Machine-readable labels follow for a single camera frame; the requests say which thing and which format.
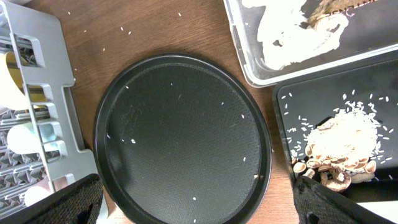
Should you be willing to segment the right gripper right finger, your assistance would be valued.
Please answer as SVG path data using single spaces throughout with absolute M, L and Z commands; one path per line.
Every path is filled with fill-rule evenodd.
M 334 192 L 308 177 L 294 183 L 294 205 L 300 223 L 390 223 L 364 208 L 361 203 L 375 203 L 376 208 L 397 216 L 397 180 L 353 184 L 345 193 Z

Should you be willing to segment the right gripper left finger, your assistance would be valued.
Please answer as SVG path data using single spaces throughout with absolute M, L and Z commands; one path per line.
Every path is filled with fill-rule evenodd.
M 102 181 L 98 174 L 90 174 L 47 198 L 1 219 L 1 223 L 96 223 L 102 202 Z

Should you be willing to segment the pink plastic cup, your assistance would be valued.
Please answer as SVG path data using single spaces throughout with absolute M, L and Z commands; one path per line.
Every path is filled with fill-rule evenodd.
M 54 180 L 55 190 L 61 190 L 68 185 L 65 177 Z M 25 192 L 24 202 L 27 207 L 43 200 L 44 198 L 51 195 L 49 178 L 46 177 L 43 180 L 38 181 L 36 184 L 30 186 Z

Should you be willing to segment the food scraps pile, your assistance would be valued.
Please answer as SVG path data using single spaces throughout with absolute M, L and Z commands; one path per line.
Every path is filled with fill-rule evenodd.
M 370 182 L 376 172 L 397 158 L 387 145 L 395 141 L 395 126 L 381 118 L 388 96 L 354 100 L 343 94 L 344 104 L 334 108 L 320 123 L 298 114 L 288 128 L 286 143 L 292 171 L 296 176 L 313 178 L 335 192 L 352 184 Z

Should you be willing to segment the blue plastic cup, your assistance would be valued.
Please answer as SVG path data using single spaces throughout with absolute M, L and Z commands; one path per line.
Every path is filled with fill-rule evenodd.
M 56 139 L 51 124 L 39 126 L 42 142 L 50 142 Z M 16 154 L 33 154 L 41 150 L 37 142 L 33 125 L 31 122 L 13 126 L 7 134 L 7 147 Z

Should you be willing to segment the yellow bowl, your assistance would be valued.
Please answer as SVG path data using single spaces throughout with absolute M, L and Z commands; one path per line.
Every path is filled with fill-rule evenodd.
M 14 52 L 1 54 L 1 106 L 11 110 L 27 110 L 22 73 Z

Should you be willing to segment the white napkin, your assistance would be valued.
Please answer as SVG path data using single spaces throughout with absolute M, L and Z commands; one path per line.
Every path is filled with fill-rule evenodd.
M 243 0 L 246 8 L 264 6 L 257 41 L 262 44 L 265 66 L 281 70 L 293 63 L 336 50 L 349 24 L 344 14 L 308 23 L 302 7 L 306 0 Z

